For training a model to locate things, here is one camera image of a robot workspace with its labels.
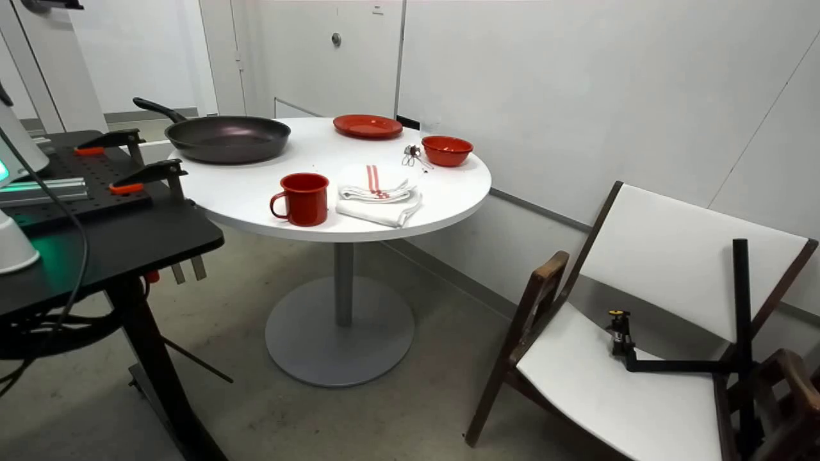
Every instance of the red plate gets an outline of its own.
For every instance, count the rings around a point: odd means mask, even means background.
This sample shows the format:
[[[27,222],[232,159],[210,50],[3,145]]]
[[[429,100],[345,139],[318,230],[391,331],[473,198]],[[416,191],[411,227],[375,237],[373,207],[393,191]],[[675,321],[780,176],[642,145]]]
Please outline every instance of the red plate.
[[[332,118],[332,126],[337,132],[352,139],[393,139],[401,132],[401,126],[397,119],[363,112],[337,116]]]

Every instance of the table pedestal base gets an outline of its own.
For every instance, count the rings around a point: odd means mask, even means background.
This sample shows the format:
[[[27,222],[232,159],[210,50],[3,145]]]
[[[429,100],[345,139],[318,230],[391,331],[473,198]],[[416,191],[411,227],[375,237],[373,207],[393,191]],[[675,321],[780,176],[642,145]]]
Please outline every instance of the table pedestal base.
[[[337,326],[334,281],[315,280],[283,294],[265,317],[265,350],[282,370],[318,387],[352,387],[401,360],[415,321],[401,296],[352,276],[350,326]]]

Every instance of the red mug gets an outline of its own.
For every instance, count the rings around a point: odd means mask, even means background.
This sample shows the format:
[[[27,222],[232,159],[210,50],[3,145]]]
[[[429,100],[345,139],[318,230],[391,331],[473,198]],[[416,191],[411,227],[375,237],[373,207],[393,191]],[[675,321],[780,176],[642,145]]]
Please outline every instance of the red mug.
[[[327,176],[323,175],[286,175],[282,176],[282,191],[270,198],[268,210],[276,217],[286,217],[295,226],[320,226],[327,217]],[[276,213],[276,199],[283,198],[286,213]]]

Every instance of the black desk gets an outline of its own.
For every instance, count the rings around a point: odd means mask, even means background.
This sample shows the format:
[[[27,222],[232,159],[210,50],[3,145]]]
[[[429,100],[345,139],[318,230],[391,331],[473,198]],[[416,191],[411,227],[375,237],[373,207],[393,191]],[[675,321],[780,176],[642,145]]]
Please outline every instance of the black desk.
[[[137,207],[110,210],[81,221],[88,235],[88,267],[81,294],[104,291],[137,356],[142,383],[161,405],[161,417],[183,459],[217,461],[224,454],[192,413],[154,315],[141,276],[223,246],[223,232],[192,201],[170,201],[161,191]],[[27,232],[41,251],[31,268],[0,276],[0,322],[31,309],[65,301],[81,237],[71,222]]]

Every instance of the gray floor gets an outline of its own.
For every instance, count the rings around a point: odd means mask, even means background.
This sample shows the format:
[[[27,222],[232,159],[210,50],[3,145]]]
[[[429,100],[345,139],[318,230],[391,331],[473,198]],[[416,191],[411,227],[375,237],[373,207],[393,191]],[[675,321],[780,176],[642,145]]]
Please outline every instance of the gray floor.
[[[546,413],[509,388],[478,445],[469,447],[461,432],[507,317],[390,246],[363,246],[355,264],[359,274],[393,287],[411,304],[416,332],[404,360],[350,388],[318,388],[282,374],[264,350],[264,321],[286,288],[329,274],[329,256],[329,246],[224,230],[224,246],[205,259],[205,281],[174,283],[164,272],[150,291],[161,331],[236,378],[224,383],[174,356],[192,408],[229,459],[605,459],[586,436],[552,427]],[[104,296],[78,306],[101,309]],[[0,399],[0,459],[178,459],[128,387],[131,363],[123,332],[38,360]]]

